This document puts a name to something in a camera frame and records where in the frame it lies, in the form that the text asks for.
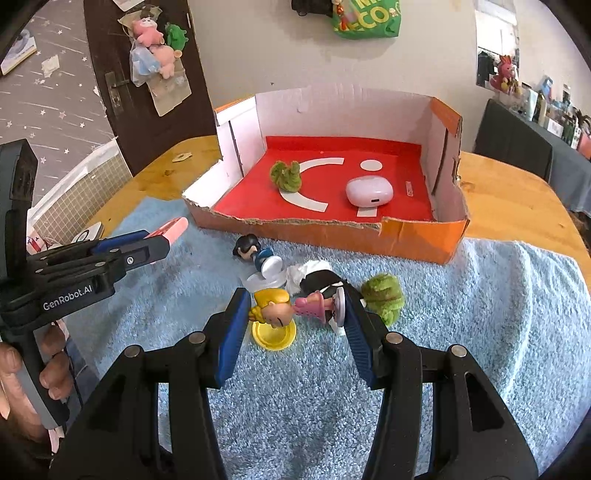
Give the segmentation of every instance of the red stuffed animal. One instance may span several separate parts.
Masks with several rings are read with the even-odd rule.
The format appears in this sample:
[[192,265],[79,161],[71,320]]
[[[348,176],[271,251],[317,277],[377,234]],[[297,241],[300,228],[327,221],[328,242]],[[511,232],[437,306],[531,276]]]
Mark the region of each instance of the red stuffed animal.
[[508,93],[512,80],[515,79],[513,62],[509,55],[501,55],[501,63],[497,67],[499,73],[491,78],[491,86],[501,92]]

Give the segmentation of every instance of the cardboard flap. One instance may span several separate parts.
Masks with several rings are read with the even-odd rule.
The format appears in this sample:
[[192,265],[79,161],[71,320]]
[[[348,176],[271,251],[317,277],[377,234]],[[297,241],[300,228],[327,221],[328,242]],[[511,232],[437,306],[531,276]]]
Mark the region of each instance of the cardboard flap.
[[330,83],[259,93],[263,137],[364,137],[425,145],[431,97]]
[[462,120],[462,116],[459,113],[435,97],[431,99],[431,111],[439,120],[441,120],[443,125],[445,125],[445,128],[447,128],[454,137],[458,136]]

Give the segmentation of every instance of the finger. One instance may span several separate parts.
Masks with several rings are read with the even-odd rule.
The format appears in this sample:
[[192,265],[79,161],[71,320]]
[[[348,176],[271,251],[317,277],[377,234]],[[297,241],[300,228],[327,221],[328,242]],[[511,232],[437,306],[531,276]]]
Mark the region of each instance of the finger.
[[45,388],[53,388],[61,384],[62,380],[70,373],[69,366],[69,357],[64,352],[58,353],[39,375],[41,385]]
[[41,341],[41,350],[49,356],[61,352],[66,346],[66,336],[57,325],[51,325]]
[[0,375],[15,374],[22,367],[21,355],[13,346],[0,342]]
[[56,385],[49,389],[49,396],[54,400],[63,400],[64,398],[70,396],[73,386],[74,379],[71,375],[68,375],[66,378],[62,379],[59,385]]

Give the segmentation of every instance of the wall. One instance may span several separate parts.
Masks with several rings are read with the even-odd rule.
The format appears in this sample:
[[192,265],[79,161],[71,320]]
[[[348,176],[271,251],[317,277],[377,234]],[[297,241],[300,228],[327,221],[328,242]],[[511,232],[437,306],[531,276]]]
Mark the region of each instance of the wall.
[[514,0],[519,22],[521,78],[539,82],[549,75],[562,97],[571,88],[573,103],[591,115],[591,72],[556,17],[538,0]]
[[[290,3],[257,0],[246,7],[239,0],[189,0],[214,105],[315,82],[422,93],[439,97],[464,116],[462,148],[472,149],[493,95],[475,84],[473,0],[401,0],[402,27],[394,41],[343,40],[326,17],[300,18]],[[522,78],[538,82],[545,68],[561,84],[568,77],[573,101],[591,112],[591,99],[583,94],[591,86],[591,73],[564,29],[538,0],[515,0],[515,7]],[[548,38],[556,38],[551,47]],[[553,52],[547,59],[545,49]]]
[[[39,159],[33,203],[113,138],[96,87],[83,0],[52,0],[27,25],[37,54],[0,77],[0,143],[26,138]],[[60,68],[45,78],[41,62]]]

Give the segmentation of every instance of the white curved shape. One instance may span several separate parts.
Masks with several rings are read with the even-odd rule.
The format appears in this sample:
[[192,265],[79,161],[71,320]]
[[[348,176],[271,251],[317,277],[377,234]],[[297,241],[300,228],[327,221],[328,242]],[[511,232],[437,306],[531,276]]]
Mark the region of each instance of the white curved shape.
[[[313,160],[306,160],[300,163],[300,173],[305,172],[313,167],[320,167],[322,165],[342,165],[345,163],[345,159],[342,157],[329,157],[329,158],[314,158]],[[291,203],[300,208],[312,210],[313,212],[324,213],[329,207],[328,203],[317,202],[311,198],[304,197],[299,192],[284,192],[279,190],[279,193],[286,202]]]
[[312,167],[320,167],[322,165],[342,165],[345,159],[342,157],[327,157],[314,158],[313,160],[306,160],[300,163],[300,173],[309,170]]
[[291,203],[292,205],[305,208],[307,210],[312,210],[313,212],[325,212],[326,209],[329,207],[328,203],[317,202],[316,200],[304,197],[299,192],[292,193],[284,192],[282,190],[280,190],[279,192],[281,193],[283,199]]
[[380,171],[382,170],[382,162],[379,160],[363,160],[359,166],[365,171]]
[[359,210],[357,210],[357,216],[366,218],[377,217],[378,209],[377,207],[359,207]]

